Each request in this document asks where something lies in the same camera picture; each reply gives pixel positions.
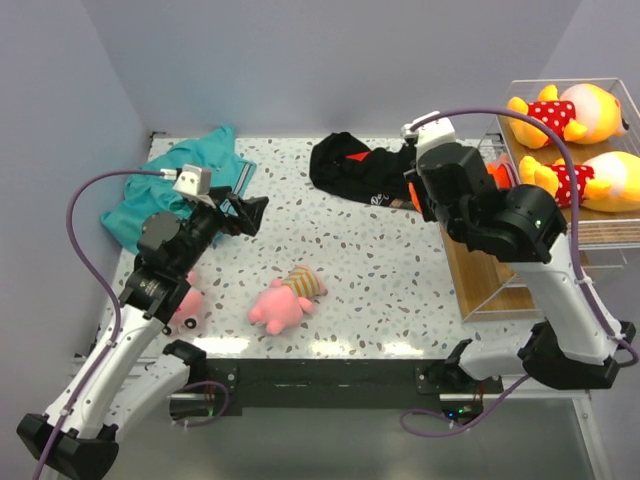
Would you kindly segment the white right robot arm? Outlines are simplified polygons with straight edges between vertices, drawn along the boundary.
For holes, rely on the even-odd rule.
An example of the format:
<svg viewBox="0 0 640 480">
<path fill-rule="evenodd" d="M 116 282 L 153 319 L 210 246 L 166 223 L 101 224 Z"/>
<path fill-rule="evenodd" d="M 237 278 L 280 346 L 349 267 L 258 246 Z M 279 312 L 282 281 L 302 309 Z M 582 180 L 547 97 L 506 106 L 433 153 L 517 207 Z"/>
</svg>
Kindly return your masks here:
<svg viewBox="0 0 640 480">
<path fill-rule="evenodd" d="M 505 263 L 525 283 L 541 321 L 521 336 L 465 340 L 446 360 L 459 393 L 502 375 L 529 375 L 556 390 L 605 390 L 634 327 L 613 317 L 572 256 L 555 199 L 530 184 L 501 188 L 480 152 L 457 142 L 420 149 L 405 175 L 427 222 L 454 242 Z"/>
</svg>

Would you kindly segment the black-haired doll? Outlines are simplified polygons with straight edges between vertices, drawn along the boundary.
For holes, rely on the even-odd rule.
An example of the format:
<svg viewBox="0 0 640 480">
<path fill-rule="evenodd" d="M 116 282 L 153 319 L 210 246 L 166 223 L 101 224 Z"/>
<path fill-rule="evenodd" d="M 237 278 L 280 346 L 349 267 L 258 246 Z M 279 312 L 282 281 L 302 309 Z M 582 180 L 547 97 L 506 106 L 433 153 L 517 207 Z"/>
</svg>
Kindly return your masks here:
<svg viewBox="0 0 640 480">
<path fill-rule="evenodd" d="M 493 177 L 499 189 L 508 189 L 519 184 L 517 171 L 506 152 L 487 165 L 488 173 Z"/>
<path fill-rule="evenodd" d="M 412 202 L 415 210 L 418 211 L 419 213 L 421 213 L 422 212 L 422 208 L 421 208 L 421 205 L 420 205 L 420 200 L 419 200 L 419 197 L 417 195 L 417 192 L 416 192 L 416 189 L 415 189 L 415 186 L 414 186 L 413 182 L 409 182 L 408 183 L 408 190 L 409 190 L 409 195 L 410 195 L 411 202 Z"/>
</svg>

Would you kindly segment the yellow polka-dot plush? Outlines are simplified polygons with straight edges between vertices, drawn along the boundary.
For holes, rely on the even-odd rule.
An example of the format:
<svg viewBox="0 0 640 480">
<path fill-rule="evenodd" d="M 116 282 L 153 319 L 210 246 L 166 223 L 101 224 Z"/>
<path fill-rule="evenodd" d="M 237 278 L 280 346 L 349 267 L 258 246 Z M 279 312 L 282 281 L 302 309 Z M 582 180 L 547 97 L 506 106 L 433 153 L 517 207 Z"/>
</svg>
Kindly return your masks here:
<svg viewBox="0 0 640 480">
<path fill-rule="evenodd" d="M 576 202 L 589 210 L 605 213 L 630 212 L 639 209 L 639 157 L 623 151 L 597 155 L 575 164 Z M 532 156 L 519 163 L 520 180 L 542 188 L 554 197 L 560 208 L 572 205 L 569 167 L 560 158 L 543 165 Z"/>
<path fill-rule="evenodd" d="M 629 130 L 619 99 L 588 83 L 570 86 L 562 93 L 550 84 L 541 90 L 536 101 L 514 96 L 507 108 L 546 125 L 565 142 L 581 145 L 624 136 Z"/>
</svg>

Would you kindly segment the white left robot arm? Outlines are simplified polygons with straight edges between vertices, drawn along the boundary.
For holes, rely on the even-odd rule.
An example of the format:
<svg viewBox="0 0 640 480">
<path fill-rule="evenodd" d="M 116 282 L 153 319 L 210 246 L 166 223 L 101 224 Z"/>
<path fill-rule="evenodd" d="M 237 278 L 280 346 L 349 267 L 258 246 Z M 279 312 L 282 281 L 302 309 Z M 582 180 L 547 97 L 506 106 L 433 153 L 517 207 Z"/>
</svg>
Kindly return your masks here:
<svg viewBox="0 0 640 480">
<path fill-rule="evenodd" d="M 258 233 L 266 196 L 244 200 L 228 193 L 233 211 L 200 198 L 190 217 L 170 212 L 143 224 L 134 270 L 119 295 L 114 318 L 62 394 L 42 414 L 27 414 L 17 433 L 38 464 L 72 479 L 101 479 L 116 457 L 115 428 L 105 426 L 108 409 L 141 353 L 168 325 L 191 288 L 189 272 L 219 233 Z"/>
</svg>

